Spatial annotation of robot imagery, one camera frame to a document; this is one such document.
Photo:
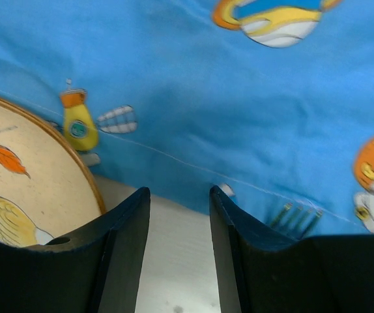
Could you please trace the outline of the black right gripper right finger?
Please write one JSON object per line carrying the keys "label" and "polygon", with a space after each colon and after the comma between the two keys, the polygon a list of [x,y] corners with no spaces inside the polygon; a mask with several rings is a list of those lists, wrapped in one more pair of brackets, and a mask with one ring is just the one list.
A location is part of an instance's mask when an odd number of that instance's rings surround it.
{"label": "black right gripper right finger", "polygon": [[374,312],[374,235],[297,241],[209,194],[222,312]]}

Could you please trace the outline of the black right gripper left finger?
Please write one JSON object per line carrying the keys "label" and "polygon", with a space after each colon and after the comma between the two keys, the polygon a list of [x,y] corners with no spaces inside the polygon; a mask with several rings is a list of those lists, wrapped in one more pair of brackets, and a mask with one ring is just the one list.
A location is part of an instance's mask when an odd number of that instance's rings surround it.
{"label": "black right gripper left finger", "polygon": [[150,208],[143,187],[46,245],[0,243],[0,312],[134,312]]}

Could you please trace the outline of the beige bird-pattern plate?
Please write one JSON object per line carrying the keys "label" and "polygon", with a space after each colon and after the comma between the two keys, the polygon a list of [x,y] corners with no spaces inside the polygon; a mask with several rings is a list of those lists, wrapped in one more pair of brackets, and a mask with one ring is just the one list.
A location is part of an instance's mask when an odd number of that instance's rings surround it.
{"label": "beige bird-pattern plate", "polygon": [[64,137],[0,98],[0,242],[45,245],[105,212],[94,177]]}

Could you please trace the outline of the blue space-print cloth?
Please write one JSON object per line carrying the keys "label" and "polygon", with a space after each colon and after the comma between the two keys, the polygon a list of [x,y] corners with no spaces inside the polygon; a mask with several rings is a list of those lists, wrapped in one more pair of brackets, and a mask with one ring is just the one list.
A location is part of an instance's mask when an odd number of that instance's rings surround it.
{"label": "blue space-print cloth", "polygon": [[0,97],[190,209],[374,233],[374,1],[0,1]]}

